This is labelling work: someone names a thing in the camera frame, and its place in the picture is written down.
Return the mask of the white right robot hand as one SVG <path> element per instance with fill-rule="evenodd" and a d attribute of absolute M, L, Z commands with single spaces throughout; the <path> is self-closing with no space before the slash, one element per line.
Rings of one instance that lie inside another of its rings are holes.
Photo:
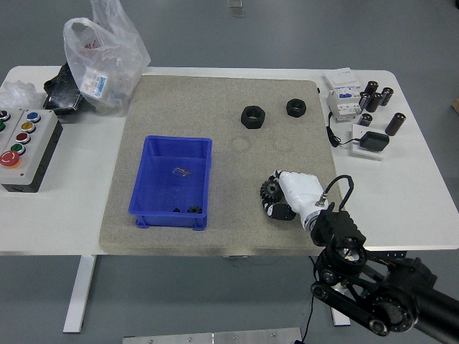
<path fill-rule="evenodd" d="M 260 196 L 271 219 L 291 221 L 299 215 L 304 229 L 328 206 L 318 178 L 307 173 L 276 171 L 261 185 Z"/>

